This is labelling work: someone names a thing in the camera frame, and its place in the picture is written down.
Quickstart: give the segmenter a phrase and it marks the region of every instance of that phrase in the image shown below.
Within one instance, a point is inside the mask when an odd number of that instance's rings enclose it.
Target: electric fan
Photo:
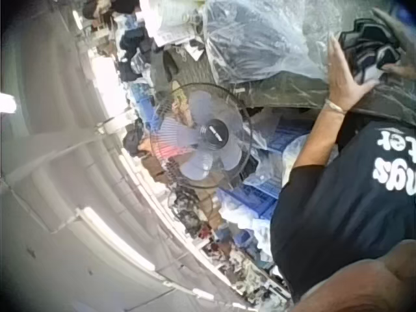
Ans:
[[[153,116],[153,154],[162,165],[177,164],[174,182],[179,184],[212,188],[229,183],[244,168],[251,145],[246,109],[214,84],[179,87],[159,103]]]

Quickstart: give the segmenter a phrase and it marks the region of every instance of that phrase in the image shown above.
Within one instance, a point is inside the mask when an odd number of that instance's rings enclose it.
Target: fan motor housing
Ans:
[[[224,122],[211,119],[201,127],[201,136],[210,150],[219,150],[227,144],[229,133]]]

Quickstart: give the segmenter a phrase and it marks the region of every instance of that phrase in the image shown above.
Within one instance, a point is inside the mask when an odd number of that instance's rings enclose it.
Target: bracelet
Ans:
[[[325,100],[325,105],[329,107],[331,110],[338,112],[339,114],[345,115],[347,113],[347,111],[343,110],[342,108],[340,108],[338,105],[332,103],[329,99]]]

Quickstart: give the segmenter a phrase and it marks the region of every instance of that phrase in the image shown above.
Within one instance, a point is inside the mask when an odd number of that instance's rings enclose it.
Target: hand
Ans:
[[[378,81],[369,81],[359,85],[354,81],[344,52],[339,42],[333,36],[331,36],[328,44],[328,60],[329,100],[344,111],[349,111],[366,93],[379,83]]]
[[[406,34],[406,26],[389,14],[374,8],[373,13],[380,18],[395,34],[400,46],[406,51],[409,64],[407,66],[398,66],[394,64],[386,64],[382,67],[387,73],[395,73],[403,78],[416,80],[416,40]]]

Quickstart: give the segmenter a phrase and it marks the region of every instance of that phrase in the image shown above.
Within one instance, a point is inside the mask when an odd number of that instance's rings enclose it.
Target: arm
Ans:
[[[354,81],[344,52],[333,36],[328,44],[328,64],[329,101],[337,109],[328,105],[324,106],[293,168],[311,164],[326,165],[343,124],[345,113],[378,83],[369,81],[358,85]]]

